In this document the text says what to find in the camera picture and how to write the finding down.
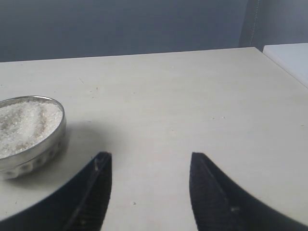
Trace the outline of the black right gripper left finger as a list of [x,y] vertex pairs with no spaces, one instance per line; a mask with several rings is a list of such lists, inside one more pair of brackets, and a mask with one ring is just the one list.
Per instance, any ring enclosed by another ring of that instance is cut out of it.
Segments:
[[2,231],[99,231],[112,188],[112,155],[100,152],[68,183],[0,222]]

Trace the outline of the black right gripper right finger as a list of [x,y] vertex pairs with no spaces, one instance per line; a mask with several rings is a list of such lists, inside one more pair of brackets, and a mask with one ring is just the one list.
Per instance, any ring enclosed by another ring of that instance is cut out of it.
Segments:
[[192,153],[189,176],[192,211],[199,231],[306,231],[231,180],[204,153]]

